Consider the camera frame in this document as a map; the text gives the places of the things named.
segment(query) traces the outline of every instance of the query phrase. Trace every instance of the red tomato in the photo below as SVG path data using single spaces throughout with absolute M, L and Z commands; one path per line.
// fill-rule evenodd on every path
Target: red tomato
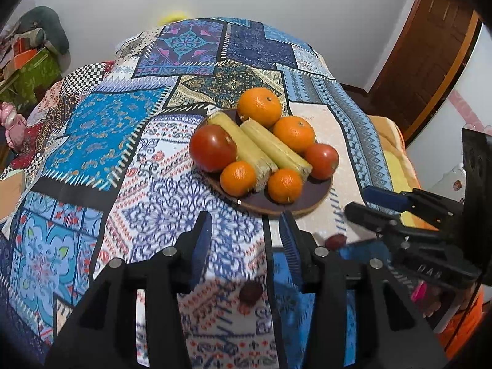
M 304 158 L 312 165 L 311 176 L 320 181 L 330 178 L 339 163 L 338 153 L 328 144 L 311 144 L 306 149 Z
M 341 233 L 330 236 L 325 240 L 325 248 L 336 251 L 347 244 L 347 236 Z
M 236 160 L 238 147 L 219 125 L 205 125 L 191 136 L 189 153 L 201 170 L 220 172 Z

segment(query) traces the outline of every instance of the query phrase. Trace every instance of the cardboard box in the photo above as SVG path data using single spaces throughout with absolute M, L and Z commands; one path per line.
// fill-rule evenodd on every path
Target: cardboard box
M 14 211 L 25 186 L 26 178 L 24 171 L 19 171 L 15 175 L 0 181 L 0 195 L 3 197 L 0 201 L 0 222 L 4 222 Z
M 14 49 L 14 55 L 19 55 L 23 53 L 24 51 L 29 50 L 29 39 L 28 38 L 18 38 L 13 46 Z
M 9 77 L 11 77 L 16 70 L 22 68 L 26 62 L 28 62 L 36 55 L 37 52 L 38 51 L 36 49 L 32 49 L 14 56 L 14 58 L 12 58 L 3 69 L 4 79 L 7 80 Z

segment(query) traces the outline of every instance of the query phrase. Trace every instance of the wooden door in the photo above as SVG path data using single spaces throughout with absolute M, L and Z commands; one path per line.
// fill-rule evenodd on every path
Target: wooden door
M 370 92 L 378 114 L 394 120 L 405 140 L 424 123 L 422 114 L 429 110 L 432 98 L 439 99 L 436 92 L 443 88 L 443 81 L 463 51 L 472 15 L 473 10 L 462 0 L 415 0 L 402 34 Z

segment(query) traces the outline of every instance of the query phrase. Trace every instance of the patterned tablecloth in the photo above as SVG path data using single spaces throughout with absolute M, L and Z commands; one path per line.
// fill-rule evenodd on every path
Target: patterned tablecloth
M 351 243 L 374 237 L 346 223 L 342 211 L 363 202 L 367 185 L 392 189 L 380 140 L 310 45 L 234 18 L 143 32 L 121 44 L 114 63 L 65 77 L 29 117 L 37 138 L 23 157 L 28 185 L 0 236 L 0 325 L 25 356 L 44 360 L 111 258 L 150 258 L 206 209 L 213 219 L 207 266 L 195 290 L 179 297 L 193 365 L 300 367 L 314 296 L 292 285 L 277 221 L 221 199 L 188 152 L 204 117 L 234 107 L 256 86 L 272 90 L 285 115 L 307 119 L 318 141 L 340 155 L 329 195 L 297 219 L 299 227 L 319 241 L 333 233 Z M 385 253 L 371 248 L 372 255 Z M 344 254 L 352 256 L 350 248 Z M 248 278 L 262 282 L 264 294 L 249 313 L 239 312 Z M 349 308 L 347 363 L 355 349 Z M 137 357 L 148 365 L 144 292 L 136 315 Z

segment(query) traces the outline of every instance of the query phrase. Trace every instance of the dark brown plate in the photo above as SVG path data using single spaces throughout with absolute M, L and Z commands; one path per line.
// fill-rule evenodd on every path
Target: dark brown plate
M 241 124 L 235 109 L 226 109 L 224 112 L 229 115 L 238 125 Z M 206 123 L 206 119 L 197 127 L 200 128 Z M 266 189 L 259 193 L 249 193 L 240 198 L 232 197 L 220 187 L 220 174 L 203 172 L 208 183 L 217 190 L 221 195 L 226 197 L 233 203 L 240 205 L 252 212 L 257 212 L 266 215 L 279 216 L 283 211 L 289 210 L 294 215 L 309 213 L 314 210 L 326 197 L 331 187 L 331 179 L 326 181 L 317 181 L 309 177 L 304 183 L 303 192 L 292 204 L 277 204 L 273 201 Z

